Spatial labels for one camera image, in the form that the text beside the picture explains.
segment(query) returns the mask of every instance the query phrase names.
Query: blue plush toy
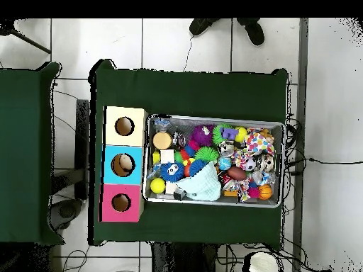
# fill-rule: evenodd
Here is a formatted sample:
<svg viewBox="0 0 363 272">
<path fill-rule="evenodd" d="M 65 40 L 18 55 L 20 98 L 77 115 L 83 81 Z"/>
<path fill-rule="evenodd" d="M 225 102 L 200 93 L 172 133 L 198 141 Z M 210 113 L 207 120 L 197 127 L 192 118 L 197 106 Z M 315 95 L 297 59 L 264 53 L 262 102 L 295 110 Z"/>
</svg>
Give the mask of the blue plush toy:
<svg viewBox="0 0 363 272">
<path fill-rule="evenodd" d="M 207 162 L 202 159 L 196 159 L 189 167 L 189 175 L 194 176 L 197 172 L 202 170 L 207 165 Z"/>
<path fill-rule="evenodd" d="M 161 177 L 165 181 L 175 183 L 184 176 L 184 165 L 179 162 L 162 164 Z"/>
</svg>

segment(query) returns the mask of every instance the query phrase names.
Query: green table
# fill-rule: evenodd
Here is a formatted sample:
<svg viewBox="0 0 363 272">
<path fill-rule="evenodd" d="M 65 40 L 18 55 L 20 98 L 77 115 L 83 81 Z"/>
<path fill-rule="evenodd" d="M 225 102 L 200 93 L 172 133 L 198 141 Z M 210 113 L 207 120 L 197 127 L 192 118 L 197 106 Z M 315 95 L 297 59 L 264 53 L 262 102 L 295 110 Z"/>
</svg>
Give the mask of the green table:
<svg viewBox="0 0 363 272">
<path fill-rule="evenodd" d="M 91 145 L 89 242 L 264 242 L 280 247 L 281 206 L 270 208 L 145 203 L 138 223 L 99 222 L 103 106 L 144 108 L 148 113 L 277 121 L 286 110 L 284 69 L 273 74 L 156 72 L 114 69 L 99 61 L 90 72 Z"/>
</svg>

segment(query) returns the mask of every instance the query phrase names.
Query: red ball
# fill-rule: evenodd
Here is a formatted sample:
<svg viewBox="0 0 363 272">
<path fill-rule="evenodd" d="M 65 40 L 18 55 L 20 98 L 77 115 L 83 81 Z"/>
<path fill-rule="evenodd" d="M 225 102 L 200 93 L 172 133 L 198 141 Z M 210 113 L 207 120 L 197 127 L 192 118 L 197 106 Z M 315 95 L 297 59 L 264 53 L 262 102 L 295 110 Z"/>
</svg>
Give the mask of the red ball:
<svg viewBox="0 0 363 272">
<path fill-rule="evenodd" d="M 244 179 L 247 178 L 246 171 L 243 170 L 242 168 L 238 168 L 237 166 L 231 166 L 227 170 L 227 174 L 236 181 L 243 181 Z"/>
<path fill-rule="evenodd" d="M 190 169 L 190 164 L 187 164 L 187 165 L 184 167 L 184 175 L 185 175 L 185 177 L 190 177 L 189 169 Z"/>
</svg>

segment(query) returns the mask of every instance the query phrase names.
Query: metal tray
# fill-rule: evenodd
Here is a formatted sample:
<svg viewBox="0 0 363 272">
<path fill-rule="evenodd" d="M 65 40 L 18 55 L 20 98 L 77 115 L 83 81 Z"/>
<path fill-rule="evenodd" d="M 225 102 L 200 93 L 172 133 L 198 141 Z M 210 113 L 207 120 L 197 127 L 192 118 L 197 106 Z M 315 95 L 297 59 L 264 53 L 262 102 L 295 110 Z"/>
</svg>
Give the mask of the metal tray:
<svg viewBox="0 0 363 272">
<path fill-rule="evenodd" d="M 282 202 L 283 197 L 283 170 L 285 160 L 285 142 L 286 142 L 286 128 L 285 125 L 278 122 L 260 122 L 260 121 L 248 121 L 248 120 L 232 120 L 232 119 L 217 119 L 217 118 L 197 118 L 186 117 L 179 115 L 163 115 L 163 118 L 167 118 L 170 122 L 168 132 L 172 135 L 175 131 L 180 131 L 185 134 L 186 140 L 189 141 L 190 135 L 196 125 L 218 125 L 221 123 L 227 123 L 233 126 L 243 126 L 244 128 L 267 128 L 274 136 L 274 148 L 276 151 L 275 167 L 276 174 L 275 184 L 272 186 L 273 195 L 269 200 L 260 200 L 251 198 L 244 203 L 239 203 L 237 197 L 220 195 L 220 198 L 216 201 L 202 201 L 193 200 L 188 197 L 184 197 L 183 200 L 175 200 L 172 195 L 162 195 L 157 198 L 157 194 L 150 190 L 150 182 L 152 179 L 147 179 L 147 171 L 152 166 L 152 153 L 155 150 L 154 145 L 150 142 L 150 138 L 156 133 L 153 125 L 153 120 L 160 118 L 161 115 L 149 115 L 145 124 L 145 153 L 144 153 L 144 170 L 143 170 L 143 197 L 147 201 L 154 202 L 166 202 L 166 203 L 191 203 L 202 205 L 229 205 L 229 206 L 247 206 L 256 208 L 276 208 Z"/>
</svg>

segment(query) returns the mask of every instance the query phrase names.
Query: light blue towel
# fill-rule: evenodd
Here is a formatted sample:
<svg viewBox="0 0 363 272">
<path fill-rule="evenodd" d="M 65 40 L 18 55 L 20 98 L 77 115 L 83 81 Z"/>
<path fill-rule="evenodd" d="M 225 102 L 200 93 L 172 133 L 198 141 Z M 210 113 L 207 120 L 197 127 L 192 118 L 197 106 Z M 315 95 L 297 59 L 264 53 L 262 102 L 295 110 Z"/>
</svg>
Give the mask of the light blue towel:
<svg viewBox="0 0 363 272">
<path fill-rule="evenodd" d="M 194 200 L 215 201 L 220 197 L 220 182 L 212 161 L 193 177 L 176 182 L 186 196 Z"/>
</svg>

